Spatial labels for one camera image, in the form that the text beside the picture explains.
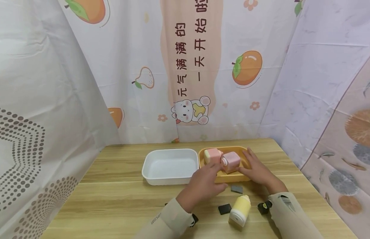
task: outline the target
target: fabric backdrop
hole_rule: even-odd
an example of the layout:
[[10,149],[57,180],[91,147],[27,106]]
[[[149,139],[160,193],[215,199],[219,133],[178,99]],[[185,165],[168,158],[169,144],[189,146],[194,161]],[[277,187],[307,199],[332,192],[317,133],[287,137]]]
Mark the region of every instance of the fabric backdrop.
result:
[[370,0],[0,0],[0,238],[38,238],[119,138],[256,137],[370,238],[369,57]]
[[59,2],[128,144],[255,138],[302,4]]
[[57,1],[0,1],[0,239],[36,239],[119,143]]

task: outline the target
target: green leaf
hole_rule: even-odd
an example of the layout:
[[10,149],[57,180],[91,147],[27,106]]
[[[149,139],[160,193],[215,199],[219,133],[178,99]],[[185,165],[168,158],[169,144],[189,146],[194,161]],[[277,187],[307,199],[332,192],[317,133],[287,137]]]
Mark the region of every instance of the green leaf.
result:
[[295,6],[295,14],[296,16],[299,15],[300,11],[302,10],[302,1],[298,2]]
[[241,64],[236,63],[233,67],[233,75],[234,78],[237,78],[237,76],[241,73]]
[[141,84],[140,83],[138,83],[137,81],[135,82],[135,86],[137,87],[137,88],[139,88],[140,90],[142,90],[143,88],[142,88],[142,86],[141,86]]
[[243,60],[243,55],[241,55],[240,57],[237,58],[237,60],[235,60],[235,63],[241,63]]
[[78,17],[81,17],[81,18],[84,18],[85,20],[89,21],[89,17],[87,16],[87,13],[84,9],[84,7],[82,7],[79,3],[77,2],[74,2],[72,0],[66,0],[66,2],[68,3],[68,5],[70,6],[71,10],[78,16]]

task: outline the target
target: white plastic tray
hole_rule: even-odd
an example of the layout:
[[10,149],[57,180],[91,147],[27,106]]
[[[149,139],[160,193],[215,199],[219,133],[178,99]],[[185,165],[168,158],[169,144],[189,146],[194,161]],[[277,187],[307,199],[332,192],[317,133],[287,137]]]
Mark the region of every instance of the white plastic tray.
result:
[[198,168],[193,149],[161,149],[145,157],[142,175],[150,185],[187,184]]

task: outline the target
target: sleeve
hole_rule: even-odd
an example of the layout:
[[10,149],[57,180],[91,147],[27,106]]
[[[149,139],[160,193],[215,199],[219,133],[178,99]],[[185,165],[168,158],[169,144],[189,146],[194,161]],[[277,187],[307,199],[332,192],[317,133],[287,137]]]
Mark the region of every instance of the sleeve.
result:
[[134,239],[175,239],[193,222],[192,214],[172,199],[162,211],[141,229]]
[[273,204],[270,208],[271,218],[283,238],[323,239],[292,193],[273,194],[269,200]]

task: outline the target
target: yellow plastic tray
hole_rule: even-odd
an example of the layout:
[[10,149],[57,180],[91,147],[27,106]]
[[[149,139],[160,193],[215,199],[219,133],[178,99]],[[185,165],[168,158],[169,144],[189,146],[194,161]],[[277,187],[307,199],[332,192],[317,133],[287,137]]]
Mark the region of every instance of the yellow plastic tray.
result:
[[[217,148],[218,150],[222,151],[224,154],[230,152],[236,152],[239,157],[241,158],[240,167],[245,167],[247,169],[251,169],[250,163],[247,161],[245,155],[242,153],[242,150],[246,150],[241,146],[231,146],[231,147],[210,147],[210,148]],[[205,149],[210,148],[203,148],[198,152],[198,163],[200,164],[200,168],[205,166],[204,160],[204,151]],[[216,183],[234,183],[234,182],[244,182],[250,181],[245,175],[241,174],[240,172],[233,172],[230,174],[226,174],[224,171],[219,171],[217,173]]]

